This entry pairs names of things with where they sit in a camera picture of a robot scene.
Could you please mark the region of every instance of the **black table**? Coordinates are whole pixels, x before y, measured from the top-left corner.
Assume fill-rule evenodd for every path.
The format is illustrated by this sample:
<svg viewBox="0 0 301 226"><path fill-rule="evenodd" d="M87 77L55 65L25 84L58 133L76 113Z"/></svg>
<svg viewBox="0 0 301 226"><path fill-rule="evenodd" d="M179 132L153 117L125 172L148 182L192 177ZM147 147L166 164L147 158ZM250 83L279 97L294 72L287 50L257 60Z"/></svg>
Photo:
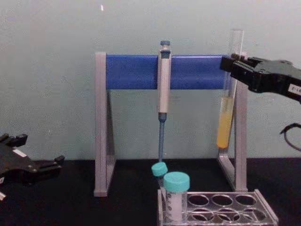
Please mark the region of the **black table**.
<svg viewBox="0 0 301 226"><path fill-rule="evenodd" d="M155 160L117 161L109 197L93 197L94 161L66 161L59 178L34 186L1 187L4 226L155 226ZM214 159L166 160L170 171L191 178L191 191L231 191ZM280 226L301 226L301 158L248 159L249 191L259 189L280 219Z"/></svg>

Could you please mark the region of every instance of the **teal cap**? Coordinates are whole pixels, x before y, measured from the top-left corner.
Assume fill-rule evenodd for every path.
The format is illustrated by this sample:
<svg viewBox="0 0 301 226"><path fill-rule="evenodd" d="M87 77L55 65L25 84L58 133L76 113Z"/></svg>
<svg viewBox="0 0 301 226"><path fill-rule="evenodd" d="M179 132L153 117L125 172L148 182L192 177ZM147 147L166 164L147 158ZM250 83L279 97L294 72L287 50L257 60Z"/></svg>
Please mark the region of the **teal cap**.
<svg viewBox="0 0 301 226"><path fill-rule="evenodd" d="M186 173L171 172L165 174L163 184L169 192L186 192L190 187L190 178Z"/></svg>
<svg viewBox="0 0 301 226"><path fill-rule="evenodd" d="M165 162L157 162L151 167L152 173L155 177L163 176L167 173L167 166Z"/></svg>

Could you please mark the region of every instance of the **centrifuge tube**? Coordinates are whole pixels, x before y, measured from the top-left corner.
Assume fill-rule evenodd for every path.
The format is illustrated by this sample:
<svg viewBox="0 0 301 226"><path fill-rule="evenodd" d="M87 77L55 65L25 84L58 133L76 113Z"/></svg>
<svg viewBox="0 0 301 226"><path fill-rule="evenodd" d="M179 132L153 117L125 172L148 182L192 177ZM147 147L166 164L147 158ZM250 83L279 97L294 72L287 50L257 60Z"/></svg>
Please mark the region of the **centrifuge tube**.
<svg viewBox="0 0 301 226"><path fill-rule="evenodd" d="M236 57L240 57L243 38L244 31L238 29L231 30L228 51L229 56L233 56L233 54L235 54ZM226 72L216 140L216 144L219 148L226 148L229 145L236 84L237 80L232 78L229 72Z"/></svg>
<svg viewBox="0 0 301 226"><path fill-rule="evenodd" d="M168 171L165 162L162 162L162 161L157 162L156 164L154 164L151 167L151 171L152 171L153 175L156 177L159 187L160 187L160 190L161 190L161 193L165 199L166 194L165 194L165 188L163 186L163 177Z"/></svg>
<svg viewBox="0 0 301 226"><path fill-rule="evenodd" d="M187 191L190 178L186 173L171 172L164 176L166 190L166 218L172 223L187 221Z"/></svg>

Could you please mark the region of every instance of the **white label on gripper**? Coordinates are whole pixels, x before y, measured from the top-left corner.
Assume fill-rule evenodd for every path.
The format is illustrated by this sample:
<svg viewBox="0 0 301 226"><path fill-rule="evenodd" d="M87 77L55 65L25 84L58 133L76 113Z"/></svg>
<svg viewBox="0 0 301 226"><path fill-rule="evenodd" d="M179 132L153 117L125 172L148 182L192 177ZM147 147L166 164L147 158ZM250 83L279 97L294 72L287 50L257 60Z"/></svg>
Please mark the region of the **white label on gripper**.
<svg viewBox="0 0 301 226"><path fill-rule="evenodd" d="M301 96L301 87L300 86L290 84L290 87L288 88L288 91Z"/></svg>
<svg viewBox="0 0 301 226"><path fill-rule="evenodd" d="M21 152L21 151L18 150L18 149L14 149L13 152L16 153L16 154L18 154L18 155L20 155L22 158L24 158L24 157L27 156L26 154L24 154L23 152Z"/></svg>

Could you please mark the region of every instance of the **cable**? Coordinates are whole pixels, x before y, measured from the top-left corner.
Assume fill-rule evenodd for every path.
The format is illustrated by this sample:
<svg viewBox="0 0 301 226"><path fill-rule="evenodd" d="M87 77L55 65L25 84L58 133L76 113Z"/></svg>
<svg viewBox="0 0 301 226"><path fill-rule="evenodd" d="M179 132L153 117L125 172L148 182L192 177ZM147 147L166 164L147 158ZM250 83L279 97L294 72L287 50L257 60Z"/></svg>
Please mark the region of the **cable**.
<svg viewBox="0 0 301 226"><path fill-rule="evenodd" d="M295 146L295 145L293 145L293 144L287 139L287 135L286 135L287 131L289 131L290 129L295 128L295 127L298 127L298 128L301 129L301 125L300 125L300 124L298 124L298 123L293 123L293 124L290 124L290 125L286 126L286 127L280 132L280 134L284 134L284 140L286 141L286 143L287 143L290 147L292 147L293 149L295 149L295 150L301 152L301 148L300 148L300 147L297 147L297 146Z"/></svg>

